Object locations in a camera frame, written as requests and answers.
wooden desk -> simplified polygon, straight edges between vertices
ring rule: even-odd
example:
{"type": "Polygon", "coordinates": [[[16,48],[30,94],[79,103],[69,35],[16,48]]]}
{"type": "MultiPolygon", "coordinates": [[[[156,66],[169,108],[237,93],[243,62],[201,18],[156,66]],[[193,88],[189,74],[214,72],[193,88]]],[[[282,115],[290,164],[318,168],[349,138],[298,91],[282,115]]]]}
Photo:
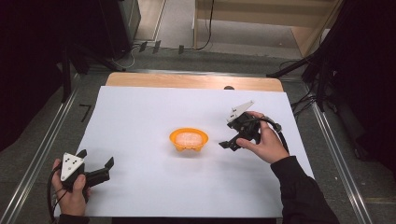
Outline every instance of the wooden desk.
{"type": "Polygon", "coordinates": [[[225,77],[174,74],[112,73],[107,86],[163,87],[222,90],[231,86],[240,91],[283,91],[278,79],[267,77],[225,77]]]}
{"type": "MultiPolygon", "coordinates": [[[[324,29],[335,20],[342,0],[216,0],[213,20],[292,26],[301,54],[313,51],[324,29]]],[[[194,47],[198,22],[209,20],[212,0],[195,0],[194,47]]]]}

white bracket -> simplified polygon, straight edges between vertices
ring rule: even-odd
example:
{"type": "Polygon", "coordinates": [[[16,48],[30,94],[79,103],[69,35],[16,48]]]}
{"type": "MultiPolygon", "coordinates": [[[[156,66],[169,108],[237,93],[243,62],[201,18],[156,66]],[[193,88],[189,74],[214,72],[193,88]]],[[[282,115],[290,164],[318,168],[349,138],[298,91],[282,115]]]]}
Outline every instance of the white bracket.
{"type": "Polygon", "coordinates": [[[84,159],[77,157],[75,155],[64,153],[64,161],[62,164],[61,180],[65,181],[72,175],[80,165],[84,163],[84,159]]]}
{"type": "Polygon", "coordinates": [[[233,110],[231,111],[230,117],[227,118],[227,121],[231,122],[231,121],[237,119],[245,111],[247,111],[253,104],[254,104],[254,101],[249,101],[245,104],[233,107],[233,110]]]}

person's left hand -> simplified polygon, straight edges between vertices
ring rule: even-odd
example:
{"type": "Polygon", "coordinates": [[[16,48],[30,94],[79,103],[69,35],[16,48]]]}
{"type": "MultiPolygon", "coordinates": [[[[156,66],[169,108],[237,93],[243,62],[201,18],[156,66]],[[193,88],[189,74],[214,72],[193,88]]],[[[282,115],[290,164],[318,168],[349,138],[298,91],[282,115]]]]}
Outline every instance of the person's left hand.
{"type": "MultiPolygon", "coordinates": [[[[55,163],[53,163],[52,169],[61,163],[61,160],[56,159],[55,163]]],[[[82,217],[85,215],[85,208],[87,204],[85,203],[84,196],[82,195],[82,191],[84,189],[86,182],[85,175],[79,175],[76,179],[73,192],[66,192],[63,189],[63,185],[61,182],[60,171],[57,171],[52,178],[52,186],[55,188],[55,192],[57,192],[57,198],[59,201],[59,206],[61,207],[61,213],[70,216],[78,216],[82,217]]]]}

yellow bowl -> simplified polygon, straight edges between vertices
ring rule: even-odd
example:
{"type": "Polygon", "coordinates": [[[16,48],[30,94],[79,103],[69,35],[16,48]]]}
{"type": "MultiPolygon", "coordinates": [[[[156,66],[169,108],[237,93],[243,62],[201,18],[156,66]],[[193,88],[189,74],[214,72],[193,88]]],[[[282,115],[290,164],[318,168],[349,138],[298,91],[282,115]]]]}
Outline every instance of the yellow bowl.
{"type": "Polygon", "coordinates": [[[201,130],[182,128],[173,131],[169,135],[169,139],[175,145],[177,151],[182,151],[184,149],[201,151],[209,138],[207,134],[201,130]]]}

black cloth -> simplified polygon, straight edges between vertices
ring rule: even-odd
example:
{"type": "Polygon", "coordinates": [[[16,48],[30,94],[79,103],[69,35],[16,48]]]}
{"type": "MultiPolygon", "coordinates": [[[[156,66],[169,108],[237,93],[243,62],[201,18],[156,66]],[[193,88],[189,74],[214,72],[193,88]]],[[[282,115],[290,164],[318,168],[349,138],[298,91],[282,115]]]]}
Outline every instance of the black cloth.
{"type": "MultiPolygon", "coordinates": [[[[317,182],[307,176],[295,156],[271,164],[280,182],[283,223],[339,223],[317,182]]],[[[86,224],[86,217],[61,215],[59,224],[86,224]]]]}

